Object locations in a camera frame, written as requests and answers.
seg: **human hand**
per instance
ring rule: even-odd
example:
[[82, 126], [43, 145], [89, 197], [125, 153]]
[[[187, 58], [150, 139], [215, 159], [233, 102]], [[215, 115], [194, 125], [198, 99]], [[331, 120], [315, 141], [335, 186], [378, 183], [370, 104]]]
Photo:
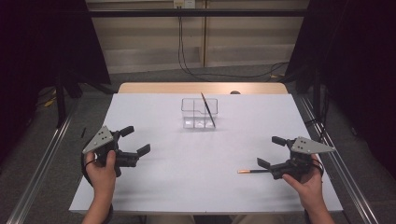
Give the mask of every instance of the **human hand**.
[[[93, 152], [87, 153], [86, 162], [93, 160]], [[87, 165], [86, 169], [92, 182], [95, 197], [99, 195], [107, 197], [111, 195], [112, 197], [116, 185], [115, 163], [116, 152], [110, 150], [107, 153], [106, 166], [102, 166], [99, 161], [94, 161]]]
[[[93, 161], [94, 157], [92, 152], [87, 153], [86, 162]], [[107, 153], [106, 166], [102, 166], [99, 161], [87, 163], [86, 170], [93, 186], [94, 196], [82, 223], [103, 223], [106, 220], [116, 186], [115, 163], [114, 150]]]
[[[317, 156], [313, 154], [311, 157], [313, 163], [319, 166]], [[298, 192], [301, 205], [308, 212], [312, 223], [333, 223], [323, 199], [318, 168], [312, 167], [308, 174], [302, 176], [301, 182], [286, 174], [282, 178]]]

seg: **metal rail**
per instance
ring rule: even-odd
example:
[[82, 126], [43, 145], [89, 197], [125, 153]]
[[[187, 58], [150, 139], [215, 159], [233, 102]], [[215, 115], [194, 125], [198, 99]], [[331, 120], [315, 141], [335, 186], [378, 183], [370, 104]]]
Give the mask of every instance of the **metal rail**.
[[[313, 113], [313, 106], [311, 102], [306, 98], [302, 97], [301, 101], [303, 103], [304, 109], [306, 113], [308, 114], [309, 118], [314, 119], [315, 115]], [[323, 128], [322, 123], [315, 123], [314, 124], [316, 131], [318, 134], [320, 134], [320, 131]], [[323, 134], [323, 142], [330, 146], [334, 147], [334, 143], [332, 142], [332, 139], [330, 136], [325, 132]], [[337, 170], [338, 174], [341, 177], [341, 180], [343, 181], [344, 185], [346, 186], [346, 190], [348, 191], [353, 203], [355, 204], [356, 208], [358, 209], [359, 213], [361, 214], [361, 218], [363, 219], [364, 223], [366, 224], [373, 224], [373, 223], [378, 223], [378, 220], [375, 218], [375, 215], [373, 213], [373, 210], [371, 209], [370, 205], [368, 204], [366, 198], [364, 197], [363, 193], [361, 192], [361, 189], [358, 187], [356, 181], [352, 177], [351, 173], [347, 169], [347, 166], [345, 165], [343, 159], [341, 158], [340, 154], [338, 153], [338, 150], [335, 150], [335, 152], [329, 153], [330, 158], [332, 160], [332, 163], [335, 166], [335, 169]]]
[[18, 200], [17, 205], [15, 205], [14, 210], [12, 211], [11, 216], [7, 221], [7, 224], [22, 224], [23, 221], [25, 220], [30, 210], [30, 207], [33, 204], [33, 201], [35, 200], [35, 196], [37, 195], [40, 186], [43, 183], [43, 180], [56, 154], [56, 151], [58, 150], [59, 145], [61, 144], [64, 138], [64, 134], [66, 133], [67, 128], [70, 124], [72, 115], [76, 111], [77, 105], [78, 105], [78, 100], [76, 100], [72, 104], [70, 113], [66, 117], [64, 124], [60, 128], [56, 129], [49, 143], [49, 146], [47, 147], [47, 150], [44, 153], [43, 158], [38, 164], [37, 169], [35, 170], [33, 177], [30, 179], [30, 182], [26, 187], [24, 193]]
[[307, 9], [91, 9], [79, 10], [46, 10], [37, 11], [36, 15], [66, 17], [305, 17], [325, 15], [329, 12], [308, 12]]

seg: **wrist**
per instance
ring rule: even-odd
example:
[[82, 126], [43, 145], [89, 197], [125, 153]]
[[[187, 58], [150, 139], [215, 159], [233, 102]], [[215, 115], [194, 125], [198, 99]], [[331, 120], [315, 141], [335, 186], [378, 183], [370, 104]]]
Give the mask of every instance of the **wrist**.
[[317, 207], [315, 209], [306, 210], [312, 224], [331, 224], [334, 223], [332, 216], [327, 210], [326, 205]]
[[111, 204], [112, 200], [113, 200], [113, 194], [95, 193], [93, 195], [93, 201], [96, 202], [96, 203]]
[[115, 186], [95, 188], [93, 187], [93, 197], [98, 199], [113, 198]]

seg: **pencil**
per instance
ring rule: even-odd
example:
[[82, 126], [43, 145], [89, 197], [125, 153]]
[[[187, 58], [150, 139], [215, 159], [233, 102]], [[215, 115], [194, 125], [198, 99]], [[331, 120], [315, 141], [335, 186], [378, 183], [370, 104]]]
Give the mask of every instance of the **pencil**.
[[238, 174], [269, 173], [269, 170], [238, 170]]
[[213, 120], [212, 113], [210, 113], [210, 109], [209, 109], [209, 106], [207, 105], [206, 99], [205, 99], [205, 97], [204, 97], [204, 95], [202, 93], [201, 93], [201, 95], [202, 95], [202, 99], [204, 100], [207, 112], [209, 113], [210, 119], [212, 120], [213, 126], [216, 128], [215, 121]]

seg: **black curtain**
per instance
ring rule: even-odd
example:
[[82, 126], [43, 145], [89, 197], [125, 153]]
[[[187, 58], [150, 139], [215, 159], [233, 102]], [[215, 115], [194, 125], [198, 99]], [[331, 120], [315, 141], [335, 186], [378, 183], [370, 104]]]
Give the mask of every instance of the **black curtain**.
[[38, 92], [59, 73], [110, 83], [92, 19], [72, 11], [87, 12], [85, 1], [0, 0], [0, 162], [34, 116]]
[[347, 0], [311, 0], [290, 63], [287, 80], [297, 80], [297, 92], [306, 92], [321, 71], [338, 29]]
[[394, 1], [352, 1], [323, 68], [332, 98], [396, 177]]

